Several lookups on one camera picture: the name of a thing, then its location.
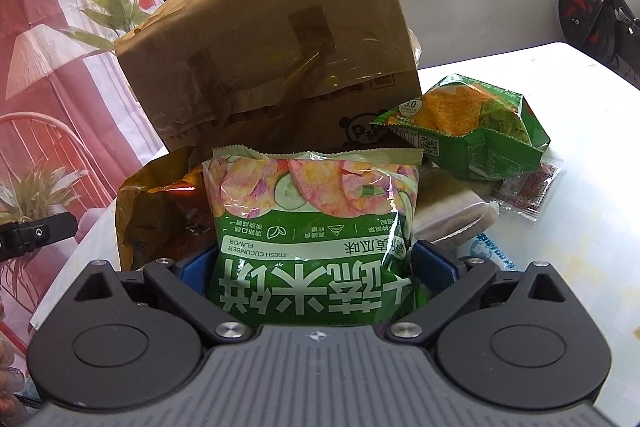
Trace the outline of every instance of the green plastic packaging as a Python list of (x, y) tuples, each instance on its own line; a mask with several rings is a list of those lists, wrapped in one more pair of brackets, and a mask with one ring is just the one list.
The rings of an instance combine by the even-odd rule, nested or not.
[(408, 248), (417, 149), (214, 150), (204, 179), (220, 254), (207, 298), (252, 327), (383, 325), (424, 302)]
[(500, 180), (536, 171), (550, 142), (521, 94), (460, 74), (372, 123), (388, 126), (458, 178)]

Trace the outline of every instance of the qr code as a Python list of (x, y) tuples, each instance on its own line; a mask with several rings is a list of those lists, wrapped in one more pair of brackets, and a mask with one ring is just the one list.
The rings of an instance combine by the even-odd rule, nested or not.
[(420, 136), (418, 148), (423, 149), (429, 156), (440, 156), (440, 142), (430, 136)]

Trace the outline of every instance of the finger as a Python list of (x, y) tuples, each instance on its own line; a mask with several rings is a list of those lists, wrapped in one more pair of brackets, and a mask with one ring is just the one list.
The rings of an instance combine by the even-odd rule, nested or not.
[(18, 393), (24, 389), (24, 375), (20, 369), (9, 367), (0, 371), (0, 391)]
[[(6, 406), (6, 410), (8, 411), (7, 415), (2, 413), (4, 410), (3, 407), (5, 407), (3, 405), (4, 402), (9, 403), (9, 405)], [(27, 413), (27, 410), (18, 399), (11, 395), (6, 398), (0, 398), (0, 418), (2, 419), (2, 425), (6, 427), (18, 427), (28, 420), (29, 413)]]
[(8, 342), (0, 340), (0, 367), (11, 367), (14, 360), (14, 348)]

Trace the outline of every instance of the leaf icon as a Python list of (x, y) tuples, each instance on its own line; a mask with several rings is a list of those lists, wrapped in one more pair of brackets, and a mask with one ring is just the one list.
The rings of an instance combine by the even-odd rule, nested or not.
[(267, 230), (267, 239), (273, 239), (279, 235), (287, 235), (287, 230), (284, 227), (269, 227)]

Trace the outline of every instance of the cucumber slice image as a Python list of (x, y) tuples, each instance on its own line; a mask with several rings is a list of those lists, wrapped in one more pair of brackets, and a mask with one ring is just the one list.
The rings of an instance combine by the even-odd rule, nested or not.
[(285, 210), (297, 210), (306, 203), (290, 173), (285, 174), (276, 183), (273, 199)]
[(411, 238), (411, 229), (414, 225), (414, 208), (411, 206), (411, 200), (403, 190), (398, 191), (398, 195), (402, 200), (402, 206), (404, 206), (404, 227), (402, 233), (405, 239)]

